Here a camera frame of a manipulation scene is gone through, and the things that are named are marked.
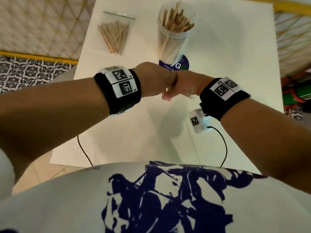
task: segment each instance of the plastic bag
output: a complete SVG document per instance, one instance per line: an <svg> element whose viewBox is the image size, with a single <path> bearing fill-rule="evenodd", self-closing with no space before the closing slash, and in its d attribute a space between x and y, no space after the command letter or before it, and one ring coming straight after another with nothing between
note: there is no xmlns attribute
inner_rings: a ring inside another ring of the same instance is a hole
<svg viewBox="0 0 311 233"><path fill-rule="evenodd" d="M98 26L111 54L121 55L130 26L135 18L126 14L114 14L104 11L104 22Z"/></svg>

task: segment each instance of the plastic cup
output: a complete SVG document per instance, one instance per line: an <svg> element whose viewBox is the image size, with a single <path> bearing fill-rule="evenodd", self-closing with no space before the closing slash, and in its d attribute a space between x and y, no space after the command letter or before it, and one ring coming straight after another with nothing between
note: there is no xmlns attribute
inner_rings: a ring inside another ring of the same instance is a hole
<svg viewBox="0 0 311 233"><path fill-rule="evenodd" d="M176 8L176 1L168 2L163 5L158 14L158 54L159 59L168 65L174 65L181 60L184 55L184 52L187 48L189 36L195 26L183 33L176 33L167 30L162 26L164 11L167 10L167 19L169 18L169 12L171 8ZM196 11L195 9L186 2L181 2L178 12L184 10L184 16L188 19L191 18L191 23L196 21Z"/></svg>

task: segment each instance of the white electronic device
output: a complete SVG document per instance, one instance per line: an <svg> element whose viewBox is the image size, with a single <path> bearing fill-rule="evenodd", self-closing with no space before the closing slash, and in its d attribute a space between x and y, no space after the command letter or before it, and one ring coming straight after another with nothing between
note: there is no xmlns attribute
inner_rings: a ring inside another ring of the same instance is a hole
<svg viewBox="0 0 311 233"><path fill-rule="evenodd" d="M192 110L188 116L196 134L201 134L211 130L211 128L207 128L211 125L211 116L205 116L202 109Z"/></svg>

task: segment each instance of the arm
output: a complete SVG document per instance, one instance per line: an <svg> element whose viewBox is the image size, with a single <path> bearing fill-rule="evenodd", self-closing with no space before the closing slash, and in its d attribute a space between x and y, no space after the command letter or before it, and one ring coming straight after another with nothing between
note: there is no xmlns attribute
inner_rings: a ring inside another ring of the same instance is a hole
<svg viewBox="0 0 311 233"><path fill-rule="evenodd" d="M200 95L213 80L191 71L179 71L177 78L163 99ZM311 193L311 134L303 125L252 99L233 106L220 122L262 174Z"/></svg>
<svg viewBox="0 0 311 233"><path fill-rule="evenodd" d="M142 97L160 94L175 75L145 62L133 69ZM76 137L109 116L94 78L51 83L0 95L0 148L9 157L16 181L42 154Z"/></svg>

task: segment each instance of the black cable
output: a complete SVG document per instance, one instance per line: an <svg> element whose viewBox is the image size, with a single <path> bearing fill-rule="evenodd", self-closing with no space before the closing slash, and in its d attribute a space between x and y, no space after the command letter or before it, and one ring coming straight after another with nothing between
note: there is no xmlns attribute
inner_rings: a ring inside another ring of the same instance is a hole
<svg viewBox="0 0 311 233"><path fill-rule="evenodd" d="M78 139L78 143L79 143L80 148L82 149L83 153L85 154L85 156L86 156L86 157L87 157L87 159L89 160L90 164L93 166L93 164L92 164L92 162L91 162L90 158L89 158L89 157L87 156L87 154L84 152L84 149L82 148L82 146L81 146L81 144L80 144L80 141L79 141L79 135L77 136L77 139Z"/></svg>
<svg viewBox="0 0 311 233"><path fill-rule="evenodd" d="M224 143L225 143L225 146L226 146L226 155L225 155L224 160L222 161L222 164L220 165L220 167L222 167L223 164L224 164L224 162L226 161L227 154L228 154L228 148L227 148L226 141L225 141L224 137L222 136L222 134L220 133L220 131L218 131L216 128L214 128L214 127L212 127L212 126L208 126L207 128L213 128L213 129L215 129L215 130L220 134L220 136L222 137L222 139L224 140Z"/></svg>

